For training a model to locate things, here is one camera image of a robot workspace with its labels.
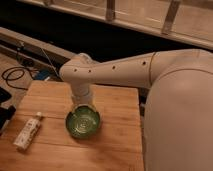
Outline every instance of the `wooden table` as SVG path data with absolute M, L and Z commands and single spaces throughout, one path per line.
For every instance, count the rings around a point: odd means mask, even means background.
M 0 138 L 0 171 L 143 171 L 137 90 L 92 86 L 102 126 L 88 140 L 65 128 L 72 107 L 68 84 L 33 81 Z M 26 121 L 41 111 L 42 127 L 26 153 L 13 145 Z

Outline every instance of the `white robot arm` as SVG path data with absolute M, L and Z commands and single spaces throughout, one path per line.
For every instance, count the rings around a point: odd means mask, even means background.
M 213 54 L 156 52 L 94 63 L 79 54 L 60 69 L 73 100 L 91 104 L 91 83 L 150 88 L 145 106 L 147 171 L 213 170 Z

